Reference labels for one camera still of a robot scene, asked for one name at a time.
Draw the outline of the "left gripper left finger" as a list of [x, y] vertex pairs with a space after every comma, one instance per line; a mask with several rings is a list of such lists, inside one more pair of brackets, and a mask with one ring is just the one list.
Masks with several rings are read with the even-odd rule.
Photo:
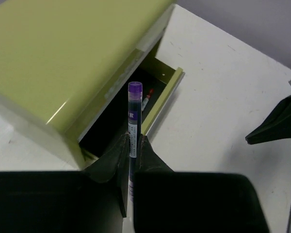
[[0, 172], [0, 233], [120, 233], [129, 136], [82, 171]]

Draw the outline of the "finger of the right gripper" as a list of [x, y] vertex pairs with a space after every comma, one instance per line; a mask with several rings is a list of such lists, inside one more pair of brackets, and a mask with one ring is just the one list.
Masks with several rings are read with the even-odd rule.
[[291, 138], [291, 95], [283, 99], [263, 123], [248, 134], [249, 145]]

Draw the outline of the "green metal drawer toolbox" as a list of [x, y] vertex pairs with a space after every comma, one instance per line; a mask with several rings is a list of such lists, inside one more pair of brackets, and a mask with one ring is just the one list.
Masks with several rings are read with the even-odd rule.
[[148, 134], [184, 76], [156, 58], [173, 0], [0, 3], [0, 171], [79, 170], [80, 142], [128, 79], [163, 84]]

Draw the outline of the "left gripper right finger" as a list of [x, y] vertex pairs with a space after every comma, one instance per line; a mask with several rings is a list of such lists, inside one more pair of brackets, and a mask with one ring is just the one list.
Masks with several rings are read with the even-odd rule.
[[133, 227], [137, 233], [267, 233], [250, 180], [241, 174], [173, 171], [147, 136], [137, 147]]

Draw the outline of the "blue pen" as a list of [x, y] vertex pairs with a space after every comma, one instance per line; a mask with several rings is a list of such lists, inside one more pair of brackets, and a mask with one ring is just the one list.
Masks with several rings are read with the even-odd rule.
[[143, 85], [141, 82], [128, 84], [128, 133], [129, 133], [129, 195], [133, 201], [133, 179], [137, 159], [137, 147], [141, 135], [142, 125], [142, 96]]

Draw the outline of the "red pen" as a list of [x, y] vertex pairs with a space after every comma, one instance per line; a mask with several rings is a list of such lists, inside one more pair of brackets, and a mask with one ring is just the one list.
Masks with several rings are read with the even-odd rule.
[[143, 102], [142, 102], [142, 108], [141, 108], [142, 112], [145, 110], [146, 105], [148, 104], [149, 99], [151, 98], [153, 92], [154, 92], [154, 89], [153, 89], [153, 88], [150, 89], [149, 93], [148, 93], [147, 96], [144, 98], [144, 100], [143, 100]]

